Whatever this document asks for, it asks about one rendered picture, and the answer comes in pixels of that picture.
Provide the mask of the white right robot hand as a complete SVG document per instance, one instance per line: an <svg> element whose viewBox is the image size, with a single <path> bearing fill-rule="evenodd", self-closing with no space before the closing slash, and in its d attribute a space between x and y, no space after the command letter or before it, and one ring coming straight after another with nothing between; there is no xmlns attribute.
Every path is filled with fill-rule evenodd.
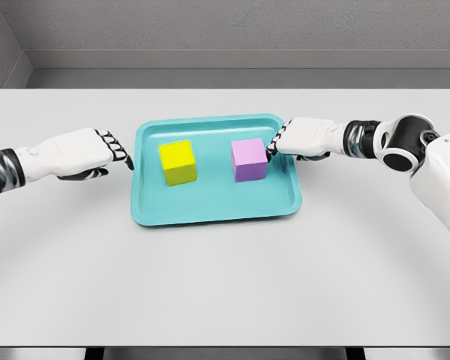
<svg viewBox="0 0 450 360"><path fill-rule="evenodd" d="M295 117L285 122L265 148L268 162L278 153L297 161L320 161L330 156L326 143L334 124L321 118Z"/></svg>

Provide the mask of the teal rectangular tray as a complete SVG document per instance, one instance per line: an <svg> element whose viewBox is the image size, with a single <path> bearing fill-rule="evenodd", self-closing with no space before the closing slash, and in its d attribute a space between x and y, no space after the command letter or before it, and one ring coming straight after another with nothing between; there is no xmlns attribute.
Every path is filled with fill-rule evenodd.
<svg viewBox="0 0 450 360"><path fill-rule="evenodd" d="M273 114L148 121L136 131L130 213L143 226L266 218L295 213L302 192L294 160L277 154L265 178L237 182L231 142L260 138L268 144L283 124ZM169 187L159 148L190 140L198 179Z"/></svg>

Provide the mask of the yellow cube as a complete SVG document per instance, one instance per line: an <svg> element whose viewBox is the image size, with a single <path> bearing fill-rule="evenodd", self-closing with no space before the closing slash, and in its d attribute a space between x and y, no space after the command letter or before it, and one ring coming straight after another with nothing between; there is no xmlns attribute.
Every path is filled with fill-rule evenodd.
<svg viewBox="0 0 450 360"><path fill-rule="evenodd" d="M158 146L166 184L169 187L197 180L197 165L189 139Z"/></svg>

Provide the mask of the purple cube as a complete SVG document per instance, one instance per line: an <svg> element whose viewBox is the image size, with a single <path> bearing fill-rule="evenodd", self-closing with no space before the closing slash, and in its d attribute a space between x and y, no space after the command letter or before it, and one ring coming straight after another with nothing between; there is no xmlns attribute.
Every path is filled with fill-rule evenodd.
<svg viewBox="0 0 450 360"><path fill-rule="evenodd" d="M254 138L232 141L231 162L236 182L264 179L268 159L263 140Z"/></svg>

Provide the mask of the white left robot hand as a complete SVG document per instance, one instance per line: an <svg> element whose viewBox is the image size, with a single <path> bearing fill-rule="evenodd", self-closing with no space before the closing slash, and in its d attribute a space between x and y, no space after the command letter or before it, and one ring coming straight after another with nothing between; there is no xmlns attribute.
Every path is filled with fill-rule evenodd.
<svg viewBox="0 0 450 360"><path fill-rule="evenodd" d="M108 174L112 162L124 162L134 170L131 156L108 131L91 127L54 136L49 140L53 150L52 174L61 180L81 181Z"/></svg>

